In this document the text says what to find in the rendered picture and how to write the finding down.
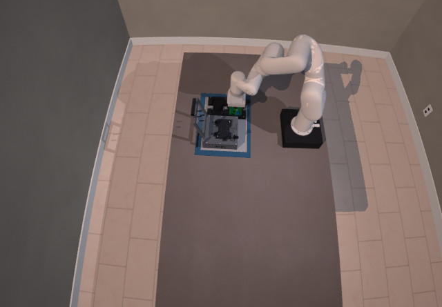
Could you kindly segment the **green circuit board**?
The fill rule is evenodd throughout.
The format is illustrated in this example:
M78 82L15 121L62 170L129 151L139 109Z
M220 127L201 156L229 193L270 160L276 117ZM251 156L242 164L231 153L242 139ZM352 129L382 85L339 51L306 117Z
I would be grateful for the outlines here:
M229 107L229 115L242 116L242 107Z

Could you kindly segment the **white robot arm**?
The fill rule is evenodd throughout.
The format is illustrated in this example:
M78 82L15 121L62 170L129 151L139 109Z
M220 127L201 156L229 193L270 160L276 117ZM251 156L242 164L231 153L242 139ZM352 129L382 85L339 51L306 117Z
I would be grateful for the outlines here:
M228 106L245 107L242 95L244 92L256 95L264 76L293 74L305 70L305 80L300 94L301 107L297 116L291 120L292 130L298 135L305 136L314 127L320 127L316 122L322 117L325 106L323 52L315 39L300 34L291 42L287 57L284 57L284 54L281 44L270 43L247 78L241 71L233 72L230 85L231 100L228 100Z

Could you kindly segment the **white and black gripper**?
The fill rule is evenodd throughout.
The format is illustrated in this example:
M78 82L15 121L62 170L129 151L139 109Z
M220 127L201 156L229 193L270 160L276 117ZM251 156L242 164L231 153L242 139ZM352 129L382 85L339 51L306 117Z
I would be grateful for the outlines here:
M245 94L246 94L246 93L244 93L244 94L242 95L242 100L243 100L243 101L245 101ZM224 98L224 99L222 99L222 103L224 103L225 105L227 105L227 108L228 108L228 110L229 110L228 99L231 99L230 89L229 89L229 91L228 91L227 97ZM250 103L251 103L251 101L248 100L248 99L246 99L245 106L247 106L247 105L250 104Z

